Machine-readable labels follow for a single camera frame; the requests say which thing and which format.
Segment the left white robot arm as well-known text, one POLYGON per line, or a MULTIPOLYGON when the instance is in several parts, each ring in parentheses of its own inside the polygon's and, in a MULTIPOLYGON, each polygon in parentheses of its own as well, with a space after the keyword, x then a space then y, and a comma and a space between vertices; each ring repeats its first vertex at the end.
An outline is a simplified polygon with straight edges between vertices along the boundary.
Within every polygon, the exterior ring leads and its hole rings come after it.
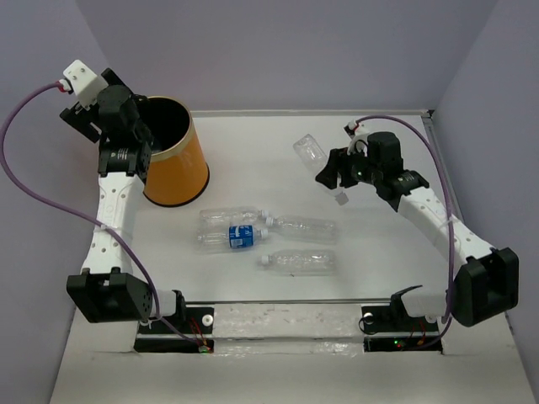
POLYGON ((136 212, 157 142, 135 95, 111 70, 95 73, 75 60, 63 72, 63 87, 77 103, 61 118, 99 145, 99 206, 93 238, 80 274, 67 279, 67 293, 91 323, 159 323, 177 332, 186 323, 184 300, 177 290, 158 290, 131 250, 136 212))

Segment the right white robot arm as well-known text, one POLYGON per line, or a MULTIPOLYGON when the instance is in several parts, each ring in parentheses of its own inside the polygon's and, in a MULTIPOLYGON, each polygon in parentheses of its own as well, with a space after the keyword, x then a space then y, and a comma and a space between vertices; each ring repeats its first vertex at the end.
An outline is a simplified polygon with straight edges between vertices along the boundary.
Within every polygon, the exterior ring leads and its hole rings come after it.
POLYGON ((373 186, 447 260, 452 276, 445 292, 430 293, 415 285, 393 296, 398 303, 388 308, 387 319, 394 328, 406 330, 419 317, 445 315, 472 327, 517 306, 516 253, 492 246, 448 215, 428 181, 404 168, 400 142, 392 132, 360 134, 347 147, 331 150, 315 179, 328 189, 373 186))

